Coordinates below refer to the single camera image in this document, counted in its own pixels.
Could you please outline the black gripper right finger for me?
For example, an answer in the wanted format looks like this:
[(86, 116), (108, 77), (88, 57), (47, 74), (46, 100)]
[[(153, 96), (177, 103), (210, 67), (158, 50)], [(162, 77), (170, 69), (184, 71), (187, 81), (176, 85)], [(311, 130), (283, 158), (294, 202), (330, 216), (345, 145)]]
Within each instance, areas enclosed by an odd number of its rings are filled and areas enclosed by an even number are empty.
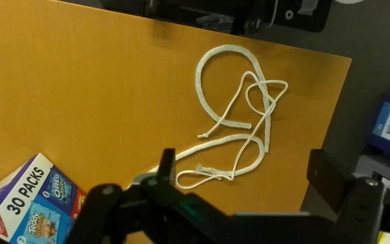
[(384, 198), (380, 183), (341, 169), (322, 149), (310, 151), (307, 180), (337, 214), (330, 244), (376, 244)]

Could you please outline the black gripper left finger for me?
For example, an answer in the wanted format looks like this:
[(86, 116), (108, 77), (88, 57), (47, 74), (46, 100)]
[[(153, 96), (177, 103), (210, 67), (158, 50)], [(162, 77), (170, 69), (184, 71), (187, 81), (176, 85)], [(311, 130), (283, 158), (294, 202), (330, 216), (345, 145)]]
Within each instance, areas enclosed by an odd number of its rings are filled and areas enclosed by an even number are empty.
[(70, 244), (126, 244), (142, 231), (153, 244), (226, 244), (231, 219), (196, 193), (174, 188), (176, 154), (162, 150), (153, 173), (123, 189), (115, 183), (89, 189), (70, 230)]

